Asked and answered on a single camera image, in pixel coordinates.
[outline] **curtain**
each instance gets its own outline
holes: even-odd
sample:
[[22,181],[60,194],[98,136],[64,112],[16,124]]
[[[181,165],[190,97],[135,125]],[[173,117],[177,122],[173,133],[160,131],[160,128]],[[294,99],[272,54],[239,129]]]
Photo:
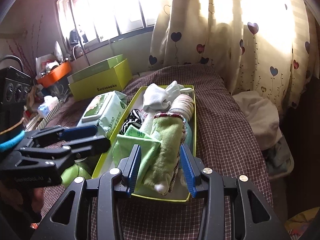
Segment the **curtain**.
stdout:
[[303,0],[161,0],[148,65],[212,66],[231,94],[256,90],[282,112],[319,77],[315,19]]

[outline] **orange basket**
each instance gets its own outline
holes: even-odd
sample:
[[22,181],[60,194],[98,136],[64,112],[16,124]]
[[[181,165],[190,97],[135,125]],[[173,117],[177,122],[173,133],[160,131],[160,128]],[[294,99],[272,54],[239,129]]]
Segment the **orange basket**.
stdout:
[[38,79],[38,84],[43,85],[44,88],[48,88],[52,86],[55,82],[59,79],[64,77],[71,71],[70,62],[62,63],[60,66],[56,67],[52,70],[49,74],[45,75],[44,77]]

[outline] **white blanket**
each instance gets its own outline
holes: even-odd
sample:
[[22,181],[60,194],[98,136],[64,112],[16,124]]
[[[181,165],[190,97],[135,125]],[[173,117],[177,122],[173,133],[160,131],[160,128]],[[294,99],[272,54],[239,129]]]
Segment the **white blanket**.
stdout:
[[260,150],[273,147],[282,137],[276,106],[257,91],[241,92],[233,98],[247,118]]

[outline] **window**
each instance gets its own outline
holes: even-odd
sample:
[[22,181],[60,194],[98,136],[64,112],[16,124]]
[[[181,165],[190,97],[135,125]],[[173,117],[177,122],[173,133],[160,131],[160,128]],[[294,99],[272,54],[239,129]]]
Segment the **window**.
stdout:
[[75,29],[85,49],[155,24],[160,0],[58,0],[57,11],[64,39]]

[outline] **bed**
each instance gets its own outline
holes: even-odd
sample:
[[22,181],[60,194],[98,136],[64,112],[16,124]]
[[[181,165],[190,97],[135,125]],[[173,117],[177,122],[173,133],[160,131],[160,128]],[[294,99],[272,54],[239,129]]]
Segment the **bed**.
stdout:
[[[212,67],[202,64],[170,66],[137,78],[124,93],[129,100],[139,87],[151,83],[169,85],[193,84],[197,104],[197,156],[206,167],[223,176],[245,174],[272,205],[272,195],[266,165],[252,130],[238,105],[225,89],[223,80]],[[91,100],[75,102],[73,98],[62,106],[47,125],[74,126]],[[44,216],[63,186],[45,189]],[[225,199],[226,239],[231,238],[230,206]],[[93,200],[91,238],[96,239],[96,200]],[[198,237],[202,215],[201,199],[187,204],[150,201],[132,197],[119,203],[124,239],[194,239]]]

